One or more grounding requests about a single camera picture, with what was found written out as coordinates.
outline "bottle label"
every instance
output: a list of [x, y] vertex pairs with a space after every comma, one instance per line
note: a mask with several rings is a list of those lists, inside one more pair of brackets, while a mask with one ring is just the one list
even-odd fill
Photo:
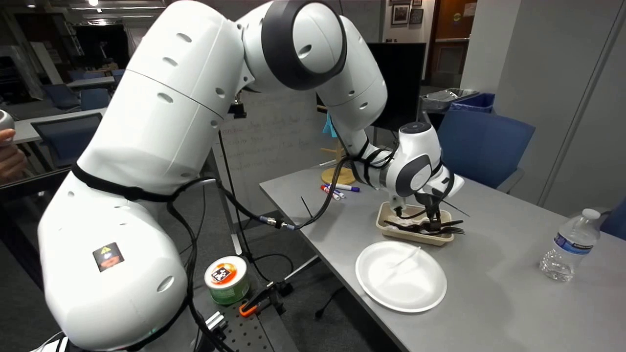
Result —
[[591, 252], [591, 248], [593, 248], [593, 246], [583, 246], [582, 244], [568, 241], [565, 237], [561, 236], [561, 234], [557, 234], [557, 236], [554, 237], [554, 243], [566, 252], [580, 254], [581, 256], [588, 254]]

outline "paper plate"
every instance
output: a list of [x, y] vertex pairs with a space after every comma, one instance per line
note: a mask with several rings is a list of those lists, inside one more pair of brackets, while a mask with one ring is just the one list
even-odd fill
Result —
[[448, 289], [446, 274], [433, 257], [396, 241], [365, 248], [356, 260], [356, 277], [373, 300], [405, 313], [435, 307]]

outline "person's hand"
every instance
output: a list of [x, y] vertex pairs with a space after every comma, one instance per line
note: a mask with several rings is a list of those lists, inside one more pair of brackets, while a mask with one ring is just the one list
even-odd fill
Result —
[[[0, 141], [15, 136], [15, 130], [0, 130]], [[26, 156], [15, 144], [0, 147], [0, 184], [15, 181], [26, 169]]]

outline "trash can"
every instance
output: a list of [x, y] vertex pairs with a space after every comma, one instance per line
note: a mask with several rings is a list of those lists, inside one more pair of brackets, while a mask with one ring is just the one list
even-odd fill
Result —
[[426, 114], [426, 118], [435, 130], [439, 129], [443, 117], [450, 108], [450, 104], [475, 96], [479, 91], [461, 88], [448, 88], [421, 96], [420, 114]]
[[466, 110], [466, 111], [479, 111], [482, 113], [491, 113], [493, 110], [493, 101], [496, 100], [496, 95], [491, 93], [480, 93], [468, 98], [462, 98], [453, 101], [450, 104], [450, 110]]

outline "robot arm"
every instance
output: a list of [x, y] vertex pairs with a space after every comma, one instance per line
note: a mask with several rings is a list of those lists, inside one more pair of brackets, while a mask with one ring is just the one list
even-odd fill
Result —
[[[274, 1], [233, 23], [202, 3], [174, 2], [143, 37], [98, 131], [39, 223], [46, 302], [74, 344], [193, 350], [187, 275], [155, 220], [156, 202], [196, 178], [243, 87], [317, 89], [349, 155], [373, 155], [374, 165], [389, 155], [363, 131], [387, 93], [348, 19], [321, 3]], [[354, 168], [402, 198], [429, 185], [441, 189], [448, 171], [431, 175], [440, 155], [432, 128], [408, 126], [384, 168], [358, 160]]]

